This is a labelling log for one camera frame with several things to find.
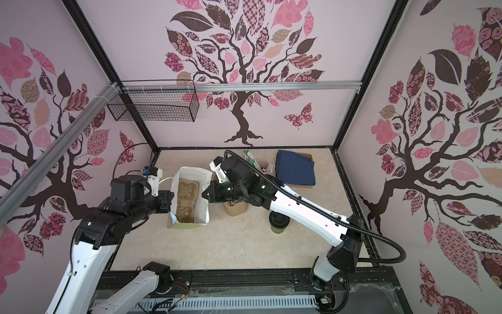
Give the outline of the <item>single cardboard cup carrier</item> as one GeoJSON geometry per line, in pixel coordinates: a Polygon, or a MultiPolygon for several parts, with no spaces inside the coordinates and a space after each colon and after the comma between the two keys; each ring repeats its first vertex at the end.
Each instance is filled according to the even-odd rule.
{"type": "Polygon", "coordinates": [[[181,179],[179,181],[175,214],[179,222],[194,223],[198,192],[199,185],[197,182],[187,179],[181,179]]]}

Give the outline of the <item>white paper takeout bag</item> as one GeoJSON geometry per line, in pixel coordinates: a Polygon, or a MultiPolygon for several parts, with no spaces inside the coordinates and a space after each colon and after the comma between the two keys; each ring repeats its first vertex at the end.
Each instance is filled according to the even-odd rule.
{"type": "Polygon", "coordinates": [[[202,192],[209,187],[212,175],[200,167],[181,167],[173,177],[159,182],[160,190],[174,193],[168,228],[193,229],[209,223],[209,202],[202,192]]]}

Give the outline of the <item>black cup lid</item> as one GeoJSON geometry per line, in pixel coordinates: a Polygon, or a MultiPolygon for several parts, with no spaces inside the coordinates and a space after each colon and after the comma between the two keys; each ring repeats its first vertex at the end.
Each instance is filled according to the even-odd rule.
{"type": "Polygon", "coordinates": [[[290,218],[284,214],[271,211],[269,214],[270,225],[289,225],[290,218]]]}

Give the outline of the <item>white green paper cup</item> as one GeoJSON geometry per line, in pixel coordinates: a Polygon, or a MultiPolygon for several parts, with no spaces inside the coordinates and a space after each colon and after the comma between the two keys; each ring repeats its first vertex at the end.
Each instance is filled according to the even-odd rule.
{"type": "Polygon", "coordinates": [[[271,230],[275,234],[282,234],[287,227],[288,225],[271,225],[271,230]]]}

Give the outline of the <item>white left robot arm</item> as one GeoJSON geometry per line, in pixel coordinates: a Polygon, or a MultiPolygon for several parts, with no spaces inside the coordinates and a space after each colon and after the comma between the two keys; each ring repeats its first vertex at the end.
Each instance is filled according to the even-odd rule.
{"type": "Polygon", "coordinates": [[[125,235],[151,215],[168,213],[174,194],[160,191],[162,171],[123,175],[111,181],[111,195],[75,230],[70,259],[47,313],[127,313],[153,292],[166,293],[173,278],[168,266],[149,262],[106,301],[92,305],[99,280],[125,235]]]}

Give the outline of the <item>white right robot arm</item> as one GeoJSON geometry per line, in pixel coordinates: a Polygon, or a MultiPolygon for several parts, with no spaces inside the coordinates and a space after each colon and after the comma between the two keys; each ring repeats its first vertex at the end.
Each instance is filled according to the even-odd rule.
{"type": "Polygon", "coordinates": [[[210,170],[217,179],[201,194],[208,202],[243,201],[292,218],[328,242],[326,255],[317,257],[313,264],[313,282],[327,283],[340,272],[355,272],[363,242],[361,217],[346,217],[320,207],[231,150],[216,157],[210,170]]]}

